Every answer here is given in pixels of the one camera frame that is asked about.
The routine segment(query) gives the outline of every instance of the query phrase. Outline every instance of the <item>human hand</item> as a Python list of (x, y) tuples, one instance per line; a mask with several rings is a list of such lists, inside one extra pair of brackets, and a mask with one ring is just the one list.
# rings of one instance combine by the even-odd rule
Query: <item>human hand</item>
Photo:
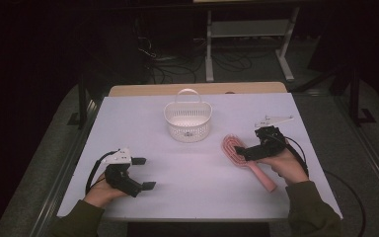
[(96, 207), (104, 208), (115, 198), (126, 196), (126, 193), (111, 187), (110, 184), (107, 183), (106, 176), (103, 173), (85, 195), (83, 201)]
[(278, 155), (260, 159), (258, 162), (270, 165), (274, 172), (284, 178), (287, 185), (309, 180), (301, 165), (287, 148)]

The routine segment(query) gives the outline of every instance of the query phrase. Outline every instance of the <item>pink hairbrush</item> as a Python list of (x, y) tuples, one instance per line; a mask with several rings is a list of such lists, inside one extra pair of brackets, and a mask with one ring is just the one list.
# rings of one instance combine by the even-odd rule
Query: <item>pink hairbrush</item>
[(224, 137), (221, 148), (223, 149), (224, 154), (229, 157), (233, 164), (240, 167), (249, 167), (260, 180), (261, 184), (266, 188), (268, 192), (272, 192), (276, 188), (275, 182), (270, 179), (260, 167), (258, 167), (255, 161), (246, 161), (245, 157), (238, 155), (235, 150), (235, 146), (246, 147), (246, 145), (233, 134), (229, 134)]

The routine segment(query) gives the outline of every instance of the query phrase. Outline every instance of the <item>dark green sleeve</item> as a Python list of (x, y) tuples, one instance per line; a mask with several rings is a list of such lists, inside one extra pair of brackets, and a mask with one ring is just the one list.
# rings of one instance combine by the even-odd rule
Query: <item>dark green sleeve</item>
[(96, 237), (104, 210), (78, 200), (70, 213), (58, 219), (50, 237)]
[(315, 183), (302, 182), (286, 190), (290, 198), (288, 222), (293, 237), (341, 236), (341, 219), (322, 201)]

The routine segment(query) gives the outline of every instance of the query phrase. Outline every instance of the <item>basket handle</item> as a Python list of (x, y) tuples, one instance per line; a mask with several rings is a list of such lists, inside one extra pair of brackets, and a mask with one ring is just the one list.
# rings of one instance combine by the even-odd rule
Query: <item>basket handle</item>
[(199, 102), (201, 102), (201, 96), (198, 94), (198, 92), (196, 90), (189, 89), (189, 88), (186, 88), (186, 89), (183, 89), (183, 90), (179, 91), (178, 94), (177, 94), (177, 96), (175, 96), (175, 102), (177, 102), (178, 96), (180, 94), (182, 94), (182, 93), (185, 93), (185, 92), (192, 92), (192, 93), (198, 95)]

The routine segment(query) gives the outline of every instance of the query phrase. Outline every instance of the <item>hairbrush handle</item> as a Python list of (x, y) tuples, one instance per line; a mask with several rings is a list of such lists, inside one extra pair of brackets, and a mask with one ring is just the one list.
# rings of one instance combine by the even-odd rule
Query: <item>hairbrush handle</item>
[(246, 165), (251, 168), (254, 174), (257, 176), (258, 180), (260, 180), (261, 184), (266, 188), (268, 192), (272, 192), (276, 189), (275, 182), (266, 174), (260, 167), (258, 167), (255, 161), (248, 161)]

